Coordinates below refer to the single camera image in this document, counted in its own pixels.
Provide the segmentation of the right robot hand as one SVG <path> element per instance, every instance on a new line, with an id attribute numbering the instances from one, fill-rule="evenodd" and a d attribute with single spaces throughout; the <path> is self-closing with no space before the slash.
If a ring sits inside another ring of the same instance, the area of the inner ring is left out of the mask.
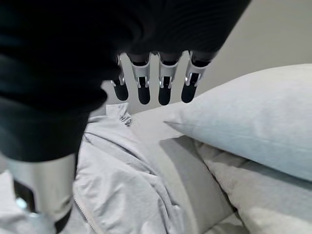
<path id="1" fill-rule="evenodd" d="M 206 65 L 247 0 L 3 0 L 0 3 L 0 152 L 17 204 L 36 233 L 58 234 L 71 211 L 89 115 L 134 64 L 186 50 Z"/>

